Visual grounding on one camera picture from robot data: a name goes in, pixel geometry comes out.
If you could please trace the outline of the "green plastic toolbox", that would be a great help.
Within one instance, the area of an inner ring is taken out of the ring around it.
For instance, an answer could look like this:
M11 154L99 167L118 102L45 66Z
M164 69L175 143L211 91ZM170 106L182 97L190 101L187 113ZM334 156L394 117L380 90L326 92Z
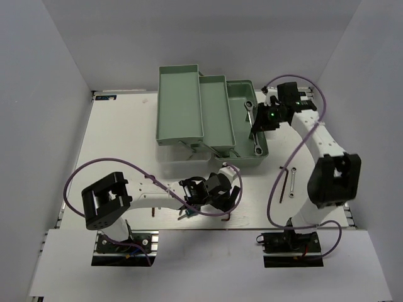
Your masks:
M249 79L204 75L199 66L159 68L156 158L160 164L210 159L254 167L269 154L263 133L251 127L258 100Z

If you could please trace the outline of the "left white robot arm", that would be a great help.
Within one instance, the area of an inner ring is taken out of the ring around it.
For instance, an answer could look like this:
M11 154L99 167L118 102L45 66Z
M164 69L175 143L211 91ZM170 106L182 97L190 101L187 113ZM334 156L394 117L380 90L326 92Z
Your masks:
M102 231L120 251L133 244L133 235L122 216L130 210L167 208L186 211L189 216L203 206L212 206L223 213L236 205L241 193L232 183L236 174L222 168L208 178L191 177L174 182L162 191L138 183L133 195L128 192L128 180L122 172L113 172L82 190L84 217L88 230Z

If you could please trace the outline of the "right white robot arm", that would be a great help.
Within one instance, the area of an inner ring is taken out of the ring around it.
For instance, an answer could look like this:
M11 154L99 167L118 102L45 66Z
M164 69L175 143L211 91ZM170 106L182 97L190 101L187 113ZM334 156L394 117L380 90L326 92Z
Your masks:
M361 158L349 154L331 136L310 99L302 99L296 82L276 88L268 103L253 107L251 134L274 131L288 123L301 137L315 162L307 183L308 198L299 211L283 226L285 245L293 251L307 243L306 234L325 224L326 216L345 202L355 199L360 178Z

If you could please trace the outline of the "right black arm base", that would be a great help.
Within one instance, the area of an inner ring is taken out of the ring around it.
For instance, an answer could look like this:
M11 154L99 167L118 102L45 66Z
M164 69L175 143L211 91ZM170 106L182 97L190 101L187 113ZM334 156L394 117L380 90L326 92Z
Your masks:
M263 247L265 268L323 267L317 232L300 234L293 230L266 232L256 237Z

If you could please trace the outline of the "large ratchet wrench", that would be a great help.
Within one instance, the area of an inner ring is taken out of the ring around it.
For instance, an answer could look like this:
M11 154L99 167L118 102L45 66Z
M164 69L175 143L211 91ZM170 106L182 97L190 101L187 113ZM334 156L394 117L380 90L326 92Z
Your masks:
M249 118L251 128L253 128L253 125L255 122L254 114L253 114L254 105L251 101L246 101L244 103L244 107L247 111L247 115ZM263 149L261 148L261 146L259 144L258 135L251 130L249 137L252 138L253 142L254 142L254 154L256 156L261 156L263 154Z

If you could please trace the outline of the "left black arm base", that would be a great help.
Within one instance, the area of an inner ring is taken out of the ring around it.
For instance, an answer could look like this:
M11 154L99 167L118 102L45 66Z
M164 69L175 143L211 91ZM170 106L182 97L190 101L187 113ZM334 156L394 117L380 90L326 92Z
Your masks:
M98 233L94 245L91 265L94 267L149 267L157 256L158 231L132 232L132 240L141 246L149 257L137 247L116 245L107 241L103 233Z

